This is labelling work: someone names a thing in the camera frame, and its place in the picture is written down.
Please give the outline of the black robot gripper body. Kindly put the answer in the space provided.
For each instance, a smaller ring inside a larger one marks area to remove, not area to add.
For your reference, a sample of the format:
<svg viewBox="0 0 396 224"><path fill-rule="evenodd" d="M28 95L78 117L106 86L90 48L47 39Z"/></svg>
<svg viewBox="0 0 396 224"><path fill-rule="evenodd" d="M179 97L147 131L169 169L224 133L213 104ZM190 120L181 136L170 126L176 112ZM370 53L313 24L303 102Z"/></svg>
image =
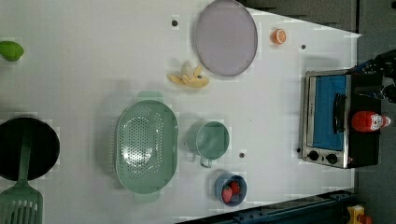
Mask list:
<svg viewBox="0 0 396 224"><path fill-rule="evenodd" d="M352 75L374 75L377 77L387 77L395 80L396 50L390 50L377 55L375 58L361 63L351 69ZM367 87L356 87L355 93L376 100L387 99L390 103L396 102L395 83L384 85L373 85Z"/></svg>

